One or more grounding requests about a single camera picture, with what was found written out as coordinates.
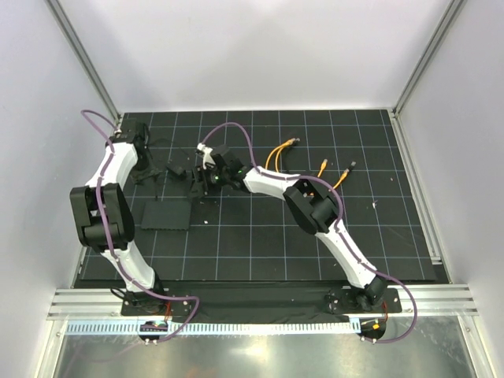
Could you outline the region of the black power adapter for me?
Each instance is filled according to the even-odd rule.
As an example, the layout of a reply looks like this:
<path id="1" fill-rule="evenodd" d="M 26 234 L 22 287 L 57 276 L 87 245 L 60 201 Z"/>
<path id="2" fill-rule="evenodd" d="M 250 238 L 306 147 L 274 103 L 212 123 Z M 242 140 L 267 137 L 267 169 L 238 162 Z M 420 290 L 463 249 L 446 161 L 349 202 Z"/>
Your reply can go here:
<path id="1" fill-rule="evenodd" d="M 179 165 L 167 164 L 166 171 L 168 175 L 174 180 L 185 180 L 187 178 L 187 171 Z"/>

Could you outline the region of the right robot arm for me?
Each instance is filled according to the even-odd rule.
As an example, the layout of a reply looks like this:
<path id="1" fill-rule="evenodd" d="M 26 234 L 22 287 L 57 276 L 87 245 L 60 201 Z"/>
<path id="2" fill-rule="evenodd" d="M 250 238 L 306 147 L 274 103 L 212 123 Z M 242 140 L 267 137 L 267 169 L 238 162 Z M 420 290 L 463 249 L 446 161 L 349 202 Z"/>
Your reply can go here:
<path id="1" fill-rule="evenodd" d="M 228 186 L 236 191 L 283 200 L 295 223 L 319 239 L 341 266 L 354 291 L 356 306 L 372 312 L 382 304 L 387 281 L 350 237 L 343 223 L 341 198 L 327 183 L 315 176 L 246 166 L 225 145 L 212 148 L 199 143 L 196 151 L 202 163 L 192 171 L 191 197 L 201 198 Z"/>

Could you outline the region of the black network switch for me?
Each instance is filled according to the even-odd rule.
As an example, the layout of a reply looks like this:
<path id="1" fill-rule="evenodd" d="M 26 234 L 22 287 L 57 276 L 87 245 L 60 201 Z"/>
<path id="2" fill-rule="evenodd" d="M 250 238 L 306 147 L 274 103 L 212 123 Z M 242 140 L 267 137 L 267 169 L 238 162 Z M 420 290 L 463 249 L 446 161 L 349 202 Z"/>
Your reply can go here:
<path id="1" fill-rule="evenodd" d="M 186 231 L 190 226 L 191 203 L 182 198 L 148 202 L 143 211 L 141 229 Z"/>

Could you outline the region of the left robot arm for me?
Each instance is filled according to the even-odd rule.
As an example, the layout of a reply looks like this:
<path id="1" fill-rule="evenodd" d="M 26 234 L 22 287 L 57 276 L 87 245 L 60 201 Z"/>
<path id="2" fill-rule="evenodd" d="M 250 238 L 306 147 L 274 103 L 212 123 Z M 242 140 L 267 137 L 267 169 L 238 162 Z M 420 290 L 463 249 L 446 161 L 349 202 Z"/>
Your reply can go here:
<path id="1" fill-rule="evenodd" d="M 80 243 L 103 256 L 125 282 L 113 288 L 125 309 L 149 315 L 162 313 L 167 304 L 158 274 L 149 266 L 135 243 L 135 222 L 123 189 L 128 176 L 149 173 L 154 167 L 147 149 L 148 127 L 142 121 L 125 120 L 106 141 L 105 156 L 94 175 L 69 195 Z"/>

